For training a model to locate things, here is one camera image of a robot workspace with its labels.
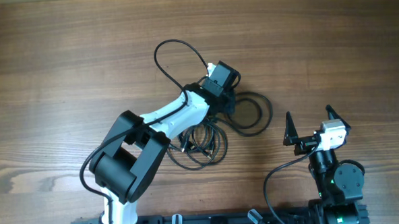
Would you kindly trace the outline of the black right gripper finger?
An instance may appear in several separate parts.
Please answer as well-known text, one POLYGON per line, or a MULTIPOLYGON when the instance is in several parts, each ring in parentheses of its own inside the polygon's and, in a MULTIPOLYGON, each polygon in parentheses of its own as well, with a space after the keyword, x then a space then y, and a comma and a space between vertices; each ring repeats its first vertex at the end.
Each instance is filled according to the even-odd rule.
POLYGON ((286 127, 284 130, 283 145, 295 145, 298 142, 299 135, 296 131, 293 118, 291 117, 290 111, 286 112, 286 127))
POLYGON ((335 112, 333 107, 331 107, 330 105, 327 105, 326 106, 326 111, 327 111, 329 120, 331 120, 331 119, 339 119, 344 124, 345 130, 346 131, 351 131, 351 126, 348 123, 346 123, 346 121, 343 118, 341 118, 341 116, 339 116, 337 114, 337 112, 335 112))

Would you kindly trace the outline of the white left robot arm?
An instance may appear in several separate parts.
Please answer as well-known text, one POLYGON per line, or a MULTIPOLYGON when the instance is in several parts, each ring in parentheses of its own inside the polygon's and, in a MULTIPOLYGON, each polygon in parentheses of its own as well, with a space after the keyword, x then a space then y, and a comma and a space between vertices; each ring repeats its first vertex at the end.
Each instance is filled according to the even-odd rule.
POLYGON ((139 197, 152 183, 173 138, 208 115, 234 109, 241 74, 225 62, 207 65, 207 75, 187 84, 176 100, 157 111, 136 115, 125 111, 104 141, 88 156, 105 199, 102 224, 136 224, 139 197))

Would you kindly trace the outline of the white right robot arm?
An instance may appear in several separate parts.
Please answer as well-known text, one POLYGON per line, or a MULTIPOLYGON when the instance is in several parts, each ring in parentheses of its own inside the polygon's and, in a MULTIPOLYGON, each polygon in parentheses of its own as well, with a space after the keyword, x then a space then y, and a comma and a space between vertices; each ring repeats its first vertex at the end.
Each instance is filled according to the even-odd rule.
POLYGON ((307 155, 309 172, 316 182, 319 199, 309 201, 311 224, 370 224, 363 199, 365 168, 357 161, 339 161, 335 150, 346 144, 351 126, 331 106, 328 120, 311 136, 299 136, 290 112, 286 113, 285 146, 295 155, 307 155))

